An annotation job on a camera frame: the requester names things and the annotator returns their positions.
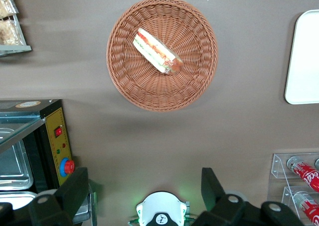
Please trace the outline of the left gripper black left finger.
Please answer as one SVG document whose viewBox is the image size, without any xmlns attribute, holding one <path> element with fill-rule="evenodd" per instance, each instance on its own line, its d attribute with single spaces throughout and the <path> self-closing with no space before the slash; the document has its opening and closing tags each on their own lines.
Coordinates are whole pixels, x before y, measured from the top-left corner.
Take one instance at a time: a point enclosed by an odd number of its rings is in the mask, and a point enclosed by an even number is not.
<svg viewBox="0 0 319 226">
<path fill-rule="evenodd" d="M 72 226 L 89 193 L 88 169 L 76 168 L 52 194 L 42 192 L 28 205 L 33 226 Z"/>
</svg>

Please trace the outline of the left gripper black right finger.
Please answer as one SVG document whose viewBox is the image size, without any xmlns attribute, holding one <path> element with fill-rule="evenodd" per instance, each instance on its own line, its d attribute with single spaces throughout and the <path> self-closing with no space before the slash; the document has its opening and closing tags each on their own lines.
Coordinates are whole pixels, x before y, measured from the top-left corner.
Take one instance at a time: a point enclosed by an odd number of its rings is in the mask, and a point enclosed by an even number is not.
<svg viewBox="0 0 319 226">
<path fill-rule="evenodd" d="M 245 202 L 234 194 L 227 194 L 211 168 L 202 168 L 201 195 L 206 210 L 194 226 L 237 226 L 241 221 Z"/>
</svg>

